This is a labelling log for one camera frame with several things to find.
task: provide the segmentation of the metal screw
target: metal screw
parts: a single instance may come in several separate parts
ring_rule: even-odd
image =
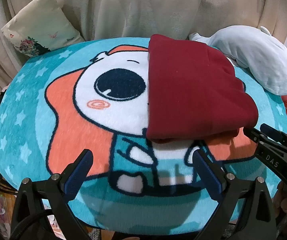
[[[55,174],[53,174],[53,175],[51,176],[51,179],[52,179],[52,180],[57,180],[57,179],[59,179],[59,177],[60,177],[60,174],[55,173]]]
[[[260,183],[264,183],[264,178],[263,177],[258,177],[257,181],[259,181]]]
[[[228,173],[227,175],[227,179],[233,180],[235,178],[234,174],[232,173]]]
[[[27,184],[29,182],[29,178],[24,178],[23,180],[22,180],[22,183],[23,184]]]

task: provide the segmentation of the fleece blanket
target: fleece blanket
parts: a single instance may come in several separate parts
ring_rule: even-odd
[[[199,147],[239,178],[264,177],[273,196],[279,179],[253,158],[242,132],[233,140],[160,145],[146,139],[148,43],[89,41],[28,60],[0,105],[0,173],[19,188],[25,177],[48,179],[91,149],[93,167],[69,202],[71,210],[89,225],[136,234],[178,234],[205,225],[217,202],[191,166]],[[247,70],[235,72],[258,107],[256,128],[267,123],[287,132],[280,96]]]

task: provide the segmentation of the black cable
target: black cable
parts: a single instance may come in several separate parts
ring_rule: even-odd
[[[24,231],[26,231],[26,229],[29,226],[31,226],[33,223],[38,221],[40,218],[44,216],[50,216],[50,215],[53,215],[52,210],[45,209],[45,210],[39,211],[36,214],[27,216],[13,229],[13,232],[9,240],[19,240],[21,235],[24,233]]]

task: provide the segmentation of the curtain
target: curtain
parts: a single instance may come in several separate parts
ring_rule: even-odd
[[[0,0],[0,29],[32,0]],[[287,0],[58,0],[68,20],[88,40],[150,37],[160,33],[186,39],[192,32],[210,36],[230,25],[268,28],[285,41]],[[0,90],[27,57],[0,32]]]

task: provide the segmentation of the pillow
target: pillow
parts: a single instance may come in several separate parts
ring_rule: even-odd
[[[287,48],[266,28],[234,25],[217,31],[210,38],[193,33],[189,39],[217,47],[240,67],[249,68],[266,90],[287,95]]]
[[[85,41],[57,0],[32,0],[1,31],[19,52],[30,57]]]

